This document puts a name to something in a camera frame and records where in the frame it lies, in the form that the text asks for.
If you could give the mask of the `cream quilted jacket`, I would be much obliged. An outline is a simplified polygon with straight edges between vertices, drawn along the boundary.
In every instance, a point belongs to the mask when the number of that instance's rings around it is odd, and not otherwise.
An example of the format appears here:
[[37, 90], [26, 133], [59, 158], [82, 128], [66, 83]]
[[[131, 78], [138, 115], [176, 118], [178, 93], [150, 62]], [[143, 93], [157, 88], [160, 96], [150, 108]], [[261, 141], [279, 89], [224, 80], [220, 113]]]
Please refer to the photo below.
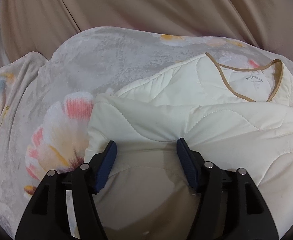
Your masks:
[[190, 149], [219, 168], [243, 167], [264, 197], [279, 236], [293, 226], [293, 76], [280, 60], [259, 68], [205, 53], [116, 93], [98, 94], [85, 161], [118, 147], [94, 198], [109, 239], [185, 239], [199, 196], [176, 153]]

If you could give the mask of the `grey floral blanket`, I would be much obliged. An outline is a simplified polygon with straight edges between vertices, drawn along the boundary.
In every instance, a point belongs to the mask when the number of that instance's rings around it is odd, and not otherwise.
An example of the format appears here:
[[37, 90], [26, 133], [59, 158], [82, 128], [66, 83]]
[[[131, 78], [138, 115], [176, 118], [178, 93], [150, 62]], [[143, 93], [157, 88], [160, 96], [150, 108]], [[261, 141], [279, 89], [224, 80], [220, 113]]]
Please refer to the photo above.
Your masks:
[[0, 69], [0, 226], [15, 238], [23, 212], [49, 170], [85, 161], [98, 94], [208, 53], [218, 63], [259, 68], [293, 61], [226, 37], [183, 37], [93, 28], [62, 44], [51, 59], [30, 52]]

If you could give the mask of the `beige curtain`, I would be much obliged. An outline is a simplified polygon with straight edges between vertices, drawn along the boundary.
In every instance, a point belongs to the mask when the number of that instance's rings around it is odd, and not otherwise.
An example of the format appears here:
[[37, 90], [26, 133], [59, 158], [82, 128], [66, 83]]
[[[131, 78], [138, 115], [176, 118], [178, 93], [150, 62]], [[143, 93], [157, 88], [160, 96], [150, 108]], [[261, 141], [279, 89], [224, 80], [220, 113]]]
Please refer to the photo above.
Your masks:
[[51, 58], [68, 38], [111, 26], [179, 36], [222, 36], [293, 60], [293, 0], [0, 0], [11, 61]]

